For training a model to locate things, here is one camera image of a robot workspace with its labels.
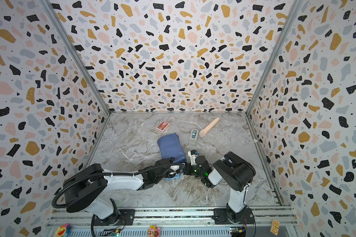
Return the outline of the blue wrapping paper sheet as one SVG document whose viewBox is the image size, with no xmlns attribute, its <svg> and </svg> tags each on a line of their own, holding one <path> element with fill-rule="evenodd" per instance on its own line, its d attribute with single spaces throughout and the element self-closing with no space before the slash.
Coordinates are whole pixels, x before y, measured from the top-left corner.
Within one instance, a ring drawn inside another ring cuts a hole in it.
<svg viewBox="0 0 356 237">
<path fill-rule="evenodd" d="M 162 159 L 170 160 L 174 158 L 174 164 L 187 163 L 186 155 L 181 146 L 179 136 L 176 133 L 162 136 L 157 140 L 157 145 L 159 146 Z"/>
</svg>

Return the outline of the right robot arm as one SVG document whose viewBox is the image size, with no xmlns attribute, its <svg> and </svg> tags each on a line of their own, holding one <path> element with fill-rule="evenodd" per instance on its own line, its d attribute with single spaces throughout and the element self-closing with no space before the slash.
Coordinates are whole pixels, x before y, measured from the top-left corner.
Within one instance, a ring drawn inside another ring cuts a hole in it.
<svg viewBox="0 0 356 237">
<path fill-rule="evenodd" d="M 186 166 L 186 175 L 199 178 L 207 188 L 214 188 L 222 181 L 230 187 L 226 208 L 214 209 L 215 224 L 254 224 L 252 211 L 246 204 L 248 188 L 256 175 L 253 166 L 233 152 L 226 153 L 212 165 L 196 150 L 189 151 L 188 156 L 190 164 Z"/>
</svg>

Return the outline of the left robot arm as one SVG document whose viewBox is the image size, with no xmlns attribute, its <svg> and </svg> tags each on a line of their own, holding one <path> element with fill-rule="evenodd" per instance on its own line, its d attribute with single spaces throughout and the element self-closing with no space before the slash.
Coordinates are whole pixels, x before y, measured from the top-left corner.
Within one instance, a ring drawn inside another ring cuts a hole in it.
<svg viewBox="0 0 356 237">
<path fill-rule="evenodd" d="M 64 208 L 68 213 L 85 211 L 100 220 L 118 219 L 120 211 L 112 198 L 103 193 L 113 190 L 142 191 L 152 188 L 165 178 L 180 174 L 185 164 L 174 159 L 162 159 L 153 166 L 135 172 L 115 172 L 93 164 L 63 183 L 63 189 L 55 195 L 52 206 Z"/>
</svg>

